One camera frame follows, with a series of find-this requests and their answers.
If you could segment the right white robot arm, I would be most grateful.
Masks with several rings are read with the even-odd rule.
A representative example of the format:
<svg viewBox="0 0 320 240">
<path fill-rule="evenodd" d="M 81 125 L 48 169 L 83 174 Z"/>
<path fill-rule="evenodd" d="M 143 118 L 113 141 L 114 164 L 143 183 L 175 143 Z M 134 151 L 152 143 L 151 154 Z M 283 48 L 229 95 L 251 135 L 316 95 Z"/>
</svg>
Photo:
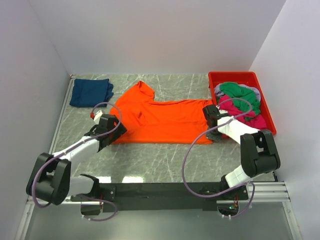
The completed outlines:
<svg viewBox="0 0 320 240">
<path fill-rule="evenodd" d="M 223 135 L 240 145 L 240 165 L 221 177 L 219 193 L 230 200 L 237 194 L 237 185 L 280 168 L 281 160 L 272 132 L 250 127 L 214 104 L 202 109 L 209 132 L 206 138 L 217 142 Z"/>
</svg>

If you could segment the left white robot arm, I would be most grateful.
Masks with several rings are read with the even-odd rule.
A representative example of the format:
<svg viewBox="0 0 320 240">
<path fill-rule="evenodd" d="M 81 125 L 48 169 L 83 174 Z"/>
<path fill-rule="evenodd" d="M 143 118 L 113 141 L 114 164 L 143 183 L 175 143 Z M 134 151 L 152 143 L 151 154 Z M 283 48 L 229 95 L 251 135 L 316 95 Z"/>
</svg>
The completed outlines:
<svg viewBox="0 0 320 240">
<path fill-rule="evenodd" d="M 83 195 L 88 201 L 98 199 L 102 195 L 99 179 L 88 174 L 72 177 L 71 171 L 76 164 L 114 143 L 127 131 L 117 116 L 103 114 L 76 143 L 59 152 L 43 152 L 37 157 L 26 193 L 48 205 L 59 205 L 67 197 L 76 195 Z"/>
</svg>

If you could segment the orange t shirt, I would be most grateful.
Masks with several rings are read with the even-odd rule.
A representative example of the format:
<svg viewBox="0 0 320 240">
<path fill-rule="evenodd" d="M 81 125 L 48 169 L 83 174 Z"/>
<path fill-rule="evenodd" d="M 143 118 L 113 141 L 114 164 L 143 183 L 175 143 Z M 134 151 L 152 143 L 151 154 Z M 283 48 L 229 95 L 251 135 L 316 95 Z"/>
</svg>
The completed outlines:
<svg viewBox="0 0 320 240">
<path fill-rule="evenodd" d="M 208 129 L 203 108 L 210 99 L 155 101 L 143 81 L 127 90 L 110 110 L 126 127 L 116 144 L 191 144 Z"/>
</svg>

